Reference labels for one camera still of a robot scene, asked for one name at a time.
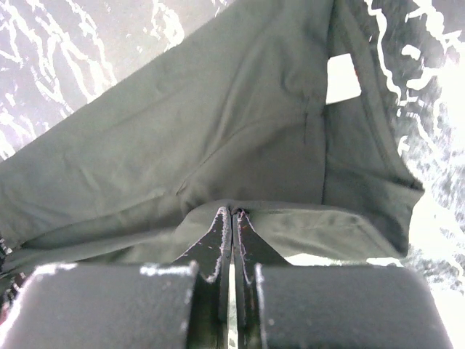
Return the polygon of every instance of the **garment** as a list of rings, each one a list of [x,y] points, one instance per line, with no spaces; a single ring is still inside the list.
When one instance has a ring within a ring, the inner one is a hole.
[[[344,53],[363,93],[326,105]],[[1,288],[46,262],[171,262],[221,206],[285,256],[404,255],[423,190],[383,83],[344,1],[238,0],[0,164]]]

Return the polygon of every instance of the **fabric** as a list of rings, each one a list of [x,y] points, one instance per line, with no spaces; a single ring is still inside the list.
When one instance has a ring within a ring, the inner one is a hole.
[[[362,95],[326,106],[343,53]],[[46,262],[171,262],[220,206],[286,255],[404,255],[423,191],[383,83],[344,1],[238,0],[0,164],[1,287]]]

